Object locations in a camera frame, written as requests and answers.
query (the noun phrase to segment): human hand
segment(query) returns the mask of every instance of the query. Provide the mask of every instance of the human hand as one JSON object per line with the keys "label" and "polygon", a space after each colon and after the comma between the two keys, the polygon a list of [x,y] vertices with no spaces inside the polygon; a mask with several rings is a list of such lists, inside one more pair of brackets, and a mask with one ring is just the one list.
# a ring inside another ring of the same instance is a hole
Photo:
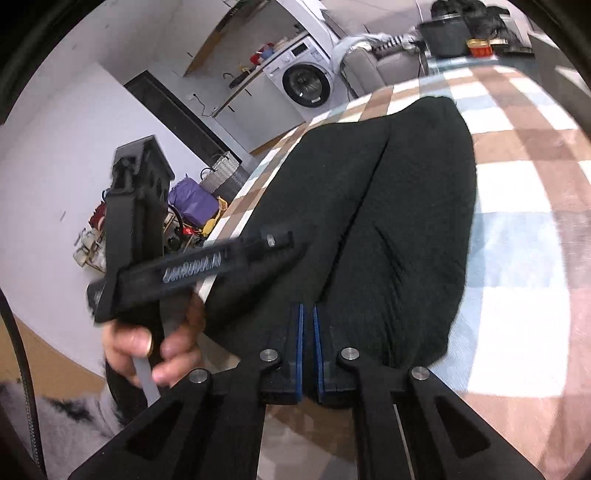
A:
{"label": "human hand", "polygon": [[[160,355],[164,361],[152,371],[152,377],[158,385],[172,387],[191,370],[201,366],[203,357],[197,337],[204,328],[204,305],[199,296],[193,294],[184,321],[160,346]],[[132,357],[141,358],[150,354],[150,331],[113,320],[103,328],[102,343],[111,368],[139,387]]]}

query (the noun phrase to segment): wooden floor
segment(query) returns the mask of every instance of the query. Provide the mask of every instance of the wooden floor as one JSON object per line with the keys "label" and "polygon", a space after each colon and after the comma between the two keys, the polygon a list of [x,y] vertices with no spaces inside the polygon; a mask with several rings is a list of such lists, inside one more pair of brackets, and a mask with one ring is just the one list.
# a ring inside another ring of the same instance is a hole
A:
{"label": "wooden floor", "polygon": [[[36,395],[51,398],[75,398],[98,393],[105,385],[102,377],[86,370],[55,350],[23,322],[18,322],[25,344]],[[0,320],[0,381],[20,377],[17,359],[4,322]]]}

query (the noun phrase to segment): washing machine door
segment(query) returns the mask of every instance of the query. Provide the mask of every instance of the washing machine door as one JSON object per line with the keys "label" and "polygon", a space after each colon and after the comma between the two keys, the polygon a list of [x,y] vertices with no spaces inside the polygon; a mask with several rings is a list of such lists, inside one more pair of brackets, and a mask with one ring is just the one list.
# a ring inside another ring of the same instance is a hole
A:
{"label": "washing machine door", "polygon": [[283,89],[298,105],[318,108],[330,96],[328,74],[311,63],[297,63],[283,74]]}

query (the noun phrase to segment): gray armchair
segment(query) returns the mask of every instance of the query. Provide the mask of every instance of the gray armchair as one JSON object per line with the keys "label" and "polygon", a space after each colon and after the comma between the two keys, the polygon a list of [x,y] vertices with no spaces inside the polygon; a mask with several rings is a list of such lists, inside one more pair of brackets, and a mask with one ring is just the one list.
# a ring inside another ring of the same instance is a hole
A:
{"label": "gray armchair", "polygon": [[[417,6],[401,11],[386,12],[384,16],[374,18],[362,24],[363,18],[352,11],[328,9],[323,11],[326,24],[339,36],[359,33],[389,33],[402,35],[421,23]],[[430,2],[423,5],[423,21],[430,20]],[[418,54],[398,51],[382,58],[361,48],[353,50],[343,61],[343,71],[349,84],[362,96],[374,92],[386,85],[406,82],[418,76],[420,66]]]}

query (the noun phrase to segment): striped cloth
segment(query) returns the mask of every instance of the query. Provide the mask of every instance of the striped cloth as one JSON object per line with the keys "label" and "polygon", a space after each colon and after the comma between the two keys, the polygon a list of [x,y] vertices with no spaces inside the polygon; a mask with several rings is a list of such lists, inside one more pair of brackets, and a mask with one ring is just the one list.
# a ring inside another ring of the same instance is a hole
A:
{"label": "striped cloth", "polygon": [[[502,66],[457,69],[324,113],[269,152],[209,241],[240,234],[306,131],[425,95],[455,100],[478,164],[466,292],[448,353],[430,368],[547,479],[563,479],[591,443],[591,145],[532,80]],[[204,299],[212,283],[197,286]],[[352,439],[348,412],[269,407],[259,476],[356,478]]]}

